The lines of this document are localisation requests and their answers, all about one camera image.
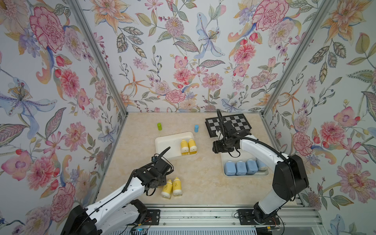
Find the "blue sharpener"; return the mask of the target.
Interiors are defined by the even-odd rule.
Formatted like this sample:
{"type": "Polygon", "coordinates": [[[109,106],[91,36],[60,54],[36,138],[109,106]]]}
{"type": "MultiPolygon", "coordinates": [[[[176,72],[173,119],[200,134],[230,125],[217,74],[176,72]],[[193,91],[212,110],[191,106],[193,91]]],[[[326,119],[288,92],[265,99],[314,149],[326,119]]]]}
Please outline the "blue sharpener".
{"type": "Polygon", "coordinates": [[[256,159],[256,164],[258,167],[258,171],[268,170],[268,166],[264,162],[262,162],[260,159],[256,159]]]}
{"type": "Polygon", "coordinates": [[[224,173],[226,176],[235,176],[237,174],[235,163],[231,161],[227,161],[224,164],[224,173]]]}
{"type": "Polygon", "coordinates": [[[247,175],[254,175],[258,172],[257,162],[255,160],[247,160],[246,162],[247,175]]]}
{"type": "Polygon", "coordinates": [[[244,176],[247,174],[247,167],[246,163],[243,161],[236,162],[236,175],[237,176],[244,176]]]}

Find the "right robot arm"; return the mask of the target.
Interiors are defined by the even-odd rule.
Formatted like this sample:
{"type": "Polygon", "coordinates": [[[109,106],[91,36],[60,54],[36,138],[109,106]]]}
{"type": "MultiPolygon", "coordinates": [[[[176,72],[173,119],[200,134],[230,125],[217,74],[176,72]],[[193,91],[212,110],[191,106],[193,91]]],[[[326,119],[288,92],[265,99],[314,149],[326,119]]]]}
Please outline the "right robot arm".
{"type": "Polygon", "coordinates": [[[240,156],[242,150],[260,159],[274,173],[272,190],[253,206],[253,220],[257,224],[265,224],[277,215],[283,205],[295,200],[297,194],[308,188],[309,181],[303,160],[298,155],[277,151],[248,131],[235,130],[232,124],[223,120],[219,109],[216,113],[219,118],[219,140],[213,142],[213,152],[227,153],[232,157],[233,153],[240,156]]]}

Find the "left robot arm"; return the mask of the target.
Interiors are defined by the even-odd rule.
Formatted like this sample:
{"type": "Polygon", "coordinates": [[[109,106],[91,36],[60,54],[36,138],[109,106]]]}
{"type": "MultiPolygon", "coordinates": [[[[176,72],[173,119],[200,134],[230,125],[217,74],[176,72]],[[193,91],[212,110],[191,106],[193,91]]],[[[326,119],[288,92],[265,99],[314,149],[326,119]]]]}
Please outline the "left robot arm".
{"type": "Polygon", "coordinates": [[[109,235],[125,225],[143,223],[147,207],[138,198],[166,185],[173,165],[163,159],[167,147],[152,157],[150,163],[134,169],[127,182],[107,197],[87,207],[71,210],[62,230],[63,235],[109,235]]]}

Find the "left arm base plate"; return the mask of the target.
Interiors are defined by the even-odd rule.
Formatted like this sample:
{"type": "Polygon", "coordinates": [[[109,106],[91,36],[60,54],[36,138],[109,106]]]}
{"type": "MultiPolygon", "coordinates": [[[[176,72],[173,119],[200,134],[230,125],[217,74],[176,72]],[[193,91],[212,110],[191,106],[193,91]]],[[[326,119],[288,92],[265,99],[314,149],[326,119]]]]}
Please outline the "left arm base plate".
{"type": "Polygon", "coordinates": [[[157,226],[160,223],[160,218],[161,218],[161,210],[147,210],[146,212],[146,217],[143,222],[143,225],[146,226],[157,226]]]}

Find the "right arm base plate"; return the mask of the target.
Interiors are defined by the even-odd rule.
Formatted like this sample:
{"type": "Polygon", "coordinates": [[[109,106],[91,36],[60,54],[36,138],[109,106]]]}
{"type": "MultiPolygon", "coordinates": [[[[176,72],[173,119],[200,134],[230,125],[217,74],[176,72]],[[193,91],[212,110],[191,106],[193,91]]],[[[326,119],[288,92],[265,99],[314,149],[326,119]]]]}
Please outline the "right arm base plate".
{"type": "Polygon", "coordinates": [[[281,225],[281,221],[276,212],[257,217],[253,209],[238,209],[233,217],[238,219],[241,225],[281,225]]]}

